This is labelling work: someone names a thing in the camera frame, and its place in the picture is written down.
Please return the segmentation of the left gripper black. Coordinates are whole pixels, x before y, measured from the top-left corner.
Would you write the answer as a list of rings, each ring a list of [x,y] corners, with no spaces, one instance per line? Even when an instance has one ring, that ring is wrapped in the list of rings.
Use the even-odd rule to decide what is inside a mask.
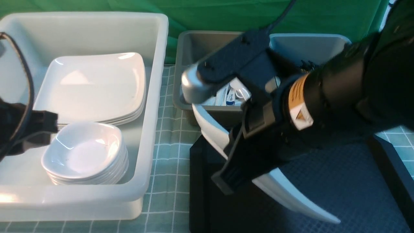
[[[1,159],[23,154],[28,149],[47,146],[51,142],[51,135],[58,132],[58,114],[34,110],[27,124],[20,128],[18,138],[12,141],[12,134],[16,131],[25,108],[21,103],[1,101]]]

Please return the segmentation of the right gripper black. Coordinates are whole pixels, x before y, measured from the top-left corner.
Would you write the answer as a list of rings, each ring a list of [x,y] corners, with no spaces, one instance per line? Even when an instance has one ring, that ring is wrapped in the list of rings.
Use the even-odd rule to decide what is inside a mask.
[[[294,83],[293,77],[301,73],[300,68],[278,52],[267,52],[272,62],[274,75],[265,83],[270,95],[266,104],[259,104],[250,98],[242,106],[246,123],[246,137],[252,137],[253,144],[262,146],[260,152],[269,152],[269,159],[285,164],[279,158],[283,152],[293,152],[293,141],[288,130],[295,129],[287,111],[287,89]]]

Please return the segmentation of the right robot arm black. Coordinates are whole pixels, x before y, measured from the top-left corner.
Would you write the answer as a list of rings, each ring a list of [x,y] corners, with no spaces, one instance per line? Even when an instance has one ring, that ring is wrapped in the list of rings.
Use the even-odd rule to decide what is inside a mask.
[[[237,77],[252,92],[212,177],[224,193],[308,152],[413,129],[412,0],[397,0],[382,31],[307,73],[269,48],[272,28],[246,31],[198,66],[206,81]]]

